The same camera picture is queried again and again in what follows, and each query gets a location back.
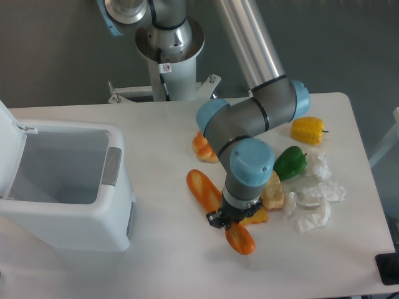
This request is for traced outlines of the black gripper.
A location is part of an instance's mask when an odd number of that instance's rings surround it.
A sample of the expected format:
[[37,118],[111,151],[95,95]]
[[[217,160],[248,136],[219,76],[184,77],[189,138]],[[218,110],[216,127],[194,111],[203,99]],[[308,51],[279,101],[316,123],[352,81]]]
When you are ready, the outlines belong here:
[[241,209],[222,199],[220,209],[207,213],[206,218],[210,226],[224,230],[228,230],[232,223],[260,224],[264,222],[264,206],[258,201]]

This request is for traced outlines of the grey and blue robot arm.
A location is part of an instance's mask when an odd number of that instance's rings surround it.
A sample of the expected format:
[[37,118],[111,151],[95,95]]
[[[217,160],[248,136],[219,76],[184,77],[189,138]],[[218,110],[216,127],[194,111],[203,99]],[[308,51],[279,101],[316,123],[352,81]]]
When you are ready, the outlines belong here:
[[[154,101],[196,98],[196,57],[204,34],[187,15],[185,1],[97,4],[113,35],[130,26],[135,29]],[[226,170],[221,207],[207,219],[213,227],[228,229],[260,210],[260,194],[272,173],[272,150],[257,136],[307,113],[310,95],[302,82],[286,77],[254,1],[215,5],[252,94],[235,105],[209,100],[196,114],[200,131]]]

